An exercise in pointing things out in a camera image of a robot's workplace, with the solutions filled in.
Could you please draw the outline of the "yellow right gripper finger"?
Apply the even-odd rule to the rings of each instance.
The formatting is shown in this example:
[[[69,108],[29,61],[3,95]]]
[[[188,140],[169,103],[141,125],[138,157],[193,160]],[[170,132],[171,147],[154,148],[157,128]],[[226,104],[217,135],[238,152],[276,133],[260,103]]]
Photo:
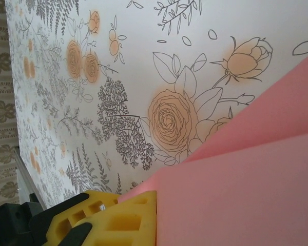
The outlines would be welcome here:
[[[123,202],[89,190],[33,216],[35,245],[156,245],[157,193]]]

